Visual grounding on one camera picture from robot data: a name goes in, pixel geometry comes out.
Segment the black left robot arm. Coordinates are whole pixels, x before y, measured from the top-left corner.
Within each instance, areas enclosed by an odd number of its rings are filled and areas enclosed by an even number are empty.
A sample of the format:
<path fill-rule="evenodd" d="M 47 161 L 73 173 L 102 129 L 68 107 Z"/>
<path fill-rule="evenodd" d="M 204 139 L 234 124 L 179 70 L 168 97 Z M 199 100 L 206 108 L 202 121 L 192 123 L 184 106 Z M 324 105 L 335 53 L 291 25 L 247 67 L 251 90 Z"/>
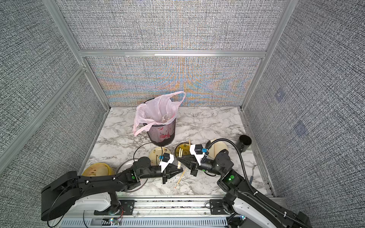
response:
<path fill-rule="evenodd" d="M 41 220 L 49 221 L 65 215 L 81 198 L 99 193 L 125 192 L 141 185 L 141 179 L 162 178 L 163 184 L 183 172 L 171 161 L 152 166 L 148 157 L 141 157 L 121 173 L 107 176 L 78 176 L 67 172 L 41 191 Z"/>

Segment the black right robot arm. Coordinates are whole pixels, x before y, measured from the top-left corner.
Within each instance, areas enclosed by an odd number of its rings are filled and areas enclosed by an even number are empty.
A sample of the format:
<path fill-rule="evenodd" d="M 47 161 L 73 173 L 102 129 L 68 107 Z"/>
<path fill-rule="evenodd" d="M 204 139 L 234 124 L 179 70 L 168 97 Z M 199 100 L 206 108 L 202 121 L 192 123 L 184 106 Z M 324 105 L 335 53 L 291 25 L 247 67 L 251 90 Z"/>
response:
<path fill-rule="evenodd" d="M 309 217 L 294 213 L 275 203 L 254 187 L 246 178 L 233 169 L 233 162 L 227 150 L 220 151 L 212 160 L 196 155 L 185 155 L 177 158 L 196 176 L 199 170 L 208 171 L 220 176 L 218 186 L 226 193 L 222 198 L 222 207 L 229 214 L 237 213 L 262 228 L 310 228 Z"/>

